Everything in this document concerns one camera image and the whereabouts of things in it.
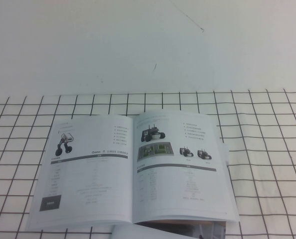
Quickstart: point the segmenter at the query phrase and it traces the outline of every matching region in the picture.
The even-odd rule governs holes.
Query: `robot image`
[[[185,148],[185,147],[183,147],[183,148],[180,148],[180,154],[181,155],[183,155],[183,156],[185,156],[185,157],[193,157],[193,153],[191,153],[190,152],[190,150],[188,149],[188,147],[187,148]]]
[[[72,148],[72,146],[68,146],[67,143],[72,142],[73,140],[74,140],[74,138],[70,133],[68,133],[67,135],[62,134],[62,138],[61,138],[59,144],[57,145],[57,150],[55,152],[55,155],[59,156],[62,154],[62,152],[63,152],[63,150],[61,149],[62,144],[64,144],[64,146],[65,146],[65,152],[70,153],[73,148]]]
[[[212,157],[205,150],[198,150],[198,157],[202,159],[212,159]]]
[[[152,139],[157,139],[157,138],[165,138],[166,135],[162,132],[159,132],[159,129],[153,125],[152,128],[146,129],[142,133],[142,142],[146,141],[149,142]]]

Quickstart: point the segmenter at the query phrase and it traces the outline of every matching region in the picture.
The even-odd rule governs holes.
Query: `white wall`
[[[0,0],[0,95],[278,87],[296,0]]]

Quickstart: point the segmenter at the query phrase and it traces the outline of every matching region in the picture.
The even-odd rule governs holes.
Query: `circuit board image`
[[[174,155],[170,142],[151,143],[139,148],[138,159],[140,161],[149,157]]]

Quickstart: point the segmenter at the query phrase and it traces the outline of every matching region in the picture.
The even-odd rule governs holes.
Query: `grid-patterned cloth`
[[[286,91],[0,99],[0,238],[108,239],[111,227],[24,231],[50,127],[158,109],[211,115],[229,145],[241,222],[227,224],[228,239],[296,238],[296,92]]]

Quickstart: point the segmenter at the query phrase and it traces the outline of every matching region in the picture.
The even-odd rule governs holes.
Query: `booklet page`
[[[215,137],[206,115],[158,111],[135,118],[134,223],[237,219]]]
[[[55,123],[28,228],[132,221],[133,120],[95,116]]]

